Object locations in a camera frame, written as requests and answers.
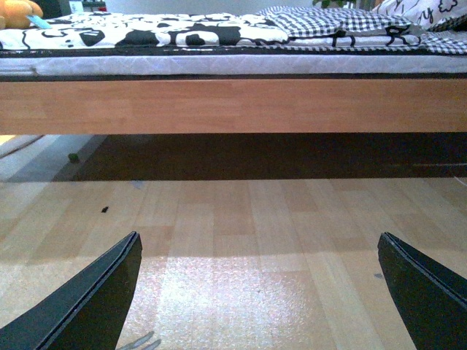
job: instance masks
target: bed frame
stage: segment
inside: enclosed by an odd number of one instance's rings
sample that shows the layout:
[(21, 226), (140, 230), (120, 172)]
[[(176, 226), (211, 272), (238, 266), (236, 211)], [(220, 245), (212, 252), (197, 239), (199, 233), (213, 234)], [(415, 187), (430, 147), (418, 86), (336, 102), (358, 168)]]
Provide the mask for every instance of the bed frame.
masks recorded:
[(0, 134), (467, 132), (467, 79), (0, 82)]

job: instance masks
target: blue tag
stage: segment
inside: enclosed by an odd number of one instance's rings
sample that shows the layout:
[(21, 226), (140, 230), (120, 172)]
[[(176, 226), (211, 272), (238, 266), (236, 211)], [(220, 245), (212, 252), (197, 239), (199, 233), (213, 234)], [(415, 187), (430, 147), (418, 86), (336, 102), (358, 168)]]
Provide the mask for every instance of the blue tag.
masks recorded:
[(41, 29), (51, 29), (52, 26), (47, 23), (46, 21), (44, 21), (43, 19), (41, 19), (39, 16), (26, 16), (33, 24), (35, 24), (37, 26), (37, 28), (41, 28)]

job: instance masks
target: black panel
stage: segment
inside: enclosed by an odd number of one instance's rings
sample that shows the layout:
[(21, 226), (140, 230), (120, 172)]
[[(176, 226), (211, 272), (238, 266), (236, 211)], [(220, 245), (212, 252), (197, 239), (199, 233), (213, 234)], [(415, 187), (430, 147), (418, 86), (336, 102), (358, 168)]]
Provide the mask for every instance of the black panel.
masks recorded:
[(379, 240), (387, 287), (418, 350), (467, 349), (467, 280), (390, 233)]
[(133, 299), (142, 245), (131, 233), (0, 330), (0, 349), (115, 349)]
[(71, 13), (67, 0), (34, 0), (44, 12), (44, 19), (66, 16)]

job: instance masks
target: stuffed toy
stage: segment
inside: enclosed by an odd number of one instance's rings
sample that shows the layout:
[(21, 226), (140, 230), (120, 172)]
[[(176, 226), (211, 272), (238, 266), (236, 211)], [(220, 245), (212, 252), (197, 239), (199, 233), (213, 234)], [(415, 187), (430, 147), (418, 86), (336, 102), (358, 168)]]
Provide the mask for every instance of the stuffed toy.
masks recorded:
[(38, 4), (29, 0), (0, 0), (0, 29), (27, 29), (31, 21), (26, 16), (42, 17)]

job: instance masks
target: bedsheet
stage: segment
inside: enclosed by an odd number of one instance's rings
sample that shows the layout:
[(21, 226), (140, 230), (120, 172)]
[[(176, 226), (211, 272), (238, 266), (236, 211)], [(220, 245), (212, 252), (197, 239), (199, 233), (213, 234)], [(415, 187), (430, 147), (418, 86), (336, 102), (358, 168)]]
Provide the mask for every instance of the bedsheet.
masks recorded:
[(320, 14), (315, 9), (311, 11), (307, 8), (296, 11), (288, 9), (287, 12), (278, 9), (276, 12), (265, 12), (265, 15), (243, 16), (228, 13), (122, 15), (84, 12), (49, 20), (51, 29), (0, 31), (0, 58), (5, 57), (5, 51), (24, 54), (37, 53), (38, 50), (121, 47), (261, 47), (314, 53), (417, 51), (467, 55), (465, 38), (440, 38), (421, 31), (416, 25), (407, 24), (406, 20), (368, 19), (369, 15), (381, 16), (356, 11), (344, 12), (344, 15), (337, 17), (335, 12)]

